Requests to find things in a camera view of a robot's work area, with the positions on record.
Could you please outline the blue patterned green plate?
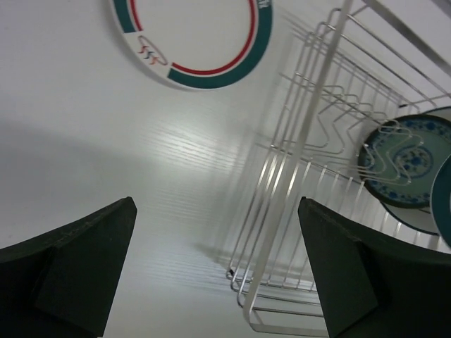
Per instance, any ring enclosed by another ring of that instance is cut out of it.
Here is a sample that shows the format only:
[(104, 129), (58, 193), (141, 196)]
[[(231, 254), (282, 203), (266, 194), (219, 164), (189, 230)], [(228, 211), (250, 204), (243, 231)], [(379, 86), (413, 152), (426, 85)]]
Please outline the blue patterned green plate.
[(371, 195), (398, 208), (429, 206), (435, 176), (450, 155), (450, 121), (405, 115), (378, 126), (364, 141), (359, 176)]

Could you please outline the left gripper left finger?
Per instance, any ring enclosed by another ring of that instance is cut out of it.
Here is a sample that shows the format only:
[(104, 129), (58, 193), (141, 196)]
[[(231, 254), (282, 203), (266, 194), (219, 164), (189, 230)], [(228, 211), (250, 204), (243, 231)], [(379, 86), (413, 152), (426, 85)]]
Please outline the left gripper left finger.
[(135, 227), (131, 197), (1, 250), (2, 337), (103, 337)]

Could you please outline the white plate with dark rim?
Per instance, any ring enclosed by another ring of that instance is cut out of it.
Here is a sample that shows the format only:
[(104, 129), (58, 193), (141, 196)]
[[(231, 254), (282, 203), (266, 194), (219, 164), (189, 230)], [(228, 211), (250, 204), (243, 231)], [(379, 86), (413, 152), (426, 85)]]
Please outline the white plate with dark rim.
[[(423, 115), (436, 116), (450, 121), (450, 107), (446, 106), (429, 110), (424, 112)], [(381, 203), (381, 205), (384, 207), (386, 212), (388, 212), (394, 219), (401, 222), (403, 225), (429, 235), (440, 235), (429, 208), (409, 209), (398, 208), (384, 203)]]

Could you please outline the green-rimmed white plate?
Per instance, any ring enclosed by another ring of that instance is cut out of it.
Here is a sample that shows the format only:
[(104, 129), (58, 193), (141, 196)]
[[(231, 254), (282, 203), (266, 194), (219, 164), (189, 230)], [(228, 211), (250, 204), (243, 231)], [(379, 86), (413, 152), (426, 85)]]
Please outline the green-rimmed white plate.
[(212, 90), (247, 77), (268, 48), (272, 1), (110, 1), (129, 54), (169, 87)]
[(431, 210), (435, 218), (450, 215), (450, 162), (440, 167), (431, 190)]

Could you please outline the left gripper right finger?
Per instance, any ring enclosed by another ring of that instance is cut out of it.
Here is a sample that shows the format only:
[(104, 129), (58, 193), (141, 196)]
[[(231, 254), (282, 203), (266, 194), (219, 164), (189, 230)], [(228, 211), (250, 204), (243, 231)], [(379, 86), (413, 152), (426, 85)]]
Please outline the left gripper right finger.
[(303, 197), (298, 216), (330, 337), (449, 337), (450, 255)]

